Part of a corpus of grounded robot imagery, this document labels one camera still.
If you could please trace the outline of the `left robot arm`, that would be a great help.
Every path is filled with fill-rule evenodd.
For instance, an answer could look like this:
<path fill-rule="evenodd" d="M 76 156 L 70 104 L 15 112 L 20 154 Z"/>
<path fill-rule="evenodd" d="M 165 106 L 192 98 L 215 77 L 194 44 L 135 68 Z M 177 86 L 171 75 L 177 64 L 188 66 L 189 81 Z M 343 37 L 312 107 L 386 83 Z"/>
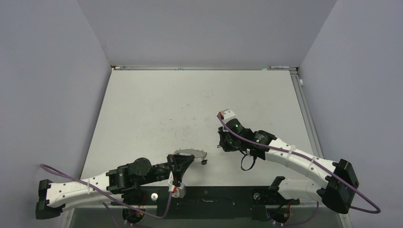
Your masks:
<path fill-rule="evenodd" d="M 134 205 L 152 205 L 167 197 L 184 197 L 182 178 L 194 162 L 194 155 L 169 154 L 165 163 L 152 165 L 144 157 L 84 180 L 70 177 L 69 182 L 56 183 L 48 179 L 38 185 L 36 219 L 52 219 L 68 209 L 99 202 L 112 201 L 134 209 Z"/>

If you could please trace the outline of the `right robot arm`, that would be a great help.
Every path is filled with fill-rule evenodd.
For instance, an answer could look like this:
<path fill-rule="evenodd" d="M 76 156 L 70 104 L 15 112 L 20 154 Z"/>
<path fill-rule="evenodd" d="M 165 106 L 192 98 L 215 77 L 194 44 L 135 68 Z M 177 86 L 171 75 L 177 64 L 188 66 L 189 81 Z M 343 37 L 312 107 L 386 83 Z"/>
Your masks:
<path fill-rule="evenodd" d="M 336 162 L 306 153 L 271 133 L 243 127 L 235 116 L 225 117 L 218 113 L 217 117 L 221 123 L 218 146 L 225 152 L 239 151 L 244 157 L 251 157 L 251 168 L 257 160 L 263 160 L 304 176 L 302 180 L 291 180 L 285 175 L 276 177 L 268 191 L 272 202 L 320 201 L 339 214 L 347 214 L 353 209 L 359 181 L 350 162 L 344 159 Z"/>

